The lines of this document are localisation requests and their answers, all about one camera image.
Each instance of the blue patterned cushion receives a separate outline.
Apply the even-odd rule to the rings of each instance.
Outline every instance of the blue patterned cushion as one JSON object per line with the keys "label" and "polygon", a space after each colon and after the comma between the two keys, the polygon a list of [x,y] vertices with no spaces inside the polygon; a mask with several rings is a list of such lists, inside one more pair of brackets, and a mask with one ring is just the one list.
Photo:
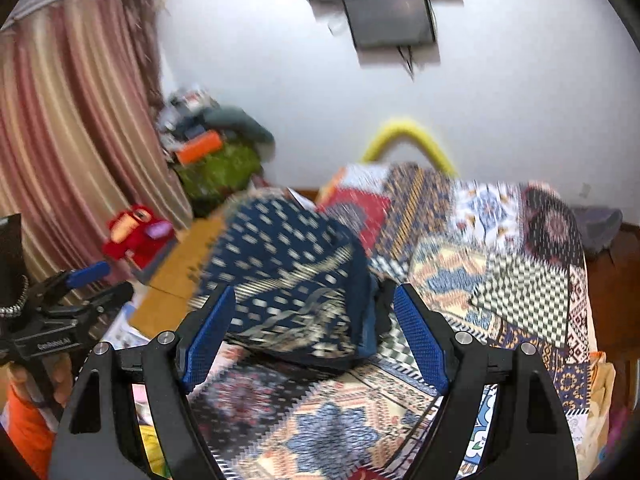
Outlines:
{"label": "blue patterned cushion", "polygon": [[305,365],[346,369],[356,357],[372,285],[360,241],[337,220],[283,198],[243,205],[192,304],[219,283],[236,290],[233,341]]}

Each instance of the red plush toy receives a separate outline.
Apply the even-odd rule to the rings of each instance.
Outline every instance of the red plush toy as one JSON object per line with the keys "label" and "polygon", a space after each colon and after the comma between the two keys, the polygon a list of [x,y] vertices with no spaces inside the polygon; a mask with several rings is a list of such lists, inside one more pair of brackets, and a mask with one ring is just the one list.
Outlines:
{"label": "red plush toy", "polygon": [[102,252],[114,260],[126,257],[140,270],[175,236],[171,222],[156,218],[151,209],[139,204],[118,213],[109,222],[109,232]]}

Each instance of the checkered fabric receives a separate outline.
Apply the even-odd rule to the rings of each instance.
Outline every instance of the checkered fabric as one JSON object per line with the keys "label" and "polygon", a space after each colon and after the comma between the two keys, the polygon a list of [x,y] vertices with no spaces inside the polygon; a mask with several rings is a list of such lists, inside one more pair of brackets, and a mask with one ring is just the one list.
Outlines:
{"label": "checkered fabric", "polygon": [[411,372],[419,373],[418,365],[415,363],[409,343],[404,338],[396,314],[392,312],[389,317],[391,318],[391,330],[378,346],[378,354]]}
{"label": "checkered fabric", "polygon": [[453,332],[469,332],[473,337],[478,339],[483,345],[486,345],[488,342],[488,338],[485,332],[480,332],[477,328],[473,327],[469,323],[460,322],[460,320],[456,319],[454,316],[450,316],[445,312],[441,312],[444,319],[447,320],[449,326],[453,329]]}
{"label": "checkered fabric", "polygon": [[471,295],[471,304],[564,347],[569,310],[567,269],[519,254],[493,254],[488,276]]}
{"label": "checkered fabric", "polygon": [[374,256],[369,259],[369,269],[380,278],[390,278],[396,283],[405,283],[409,272],[409,263],[399,263],[397,260],[384,256]]}

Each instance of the wall outlet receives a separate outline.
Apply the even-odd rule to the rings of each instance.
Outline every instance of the wall outlet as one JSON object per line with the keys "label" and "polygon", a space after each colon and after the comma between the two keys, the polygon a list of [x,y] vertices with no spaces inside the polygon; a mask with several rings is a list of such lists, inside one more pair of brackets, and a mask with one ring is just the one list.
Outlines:
{"label": "wall outlet", "polygon": [[580,191],[580,194],[578,195],[580,198],[587,198],[589,196],[589,193],[591,192],[591,186],[589,184],[587,184],[586,182],[582,183],[582,190]]}

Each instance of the patchwork quilt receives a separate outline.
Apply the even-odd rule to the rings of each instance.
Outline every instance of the patchwork quilt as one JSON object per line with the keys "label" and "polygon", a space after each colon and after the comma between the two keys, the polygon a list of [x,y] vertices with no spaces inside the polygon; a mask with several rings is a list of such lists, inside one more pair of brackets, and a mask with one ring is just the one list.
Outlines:
{"label": "patchwork quilt", "polygon": [[[360,237],[373,273],[410,282],[454,329],[492,346],[536,346],[580,445],[590,403],[586,270],[575,218],[552,190],[353,164],[319,210]],[[224,344],[190,402],[225,475],[401,480],[441,399],[393,314],[391,326],[378,354],[347,372]],[[485,387],[459,478],[478,468],[496,393]]]}

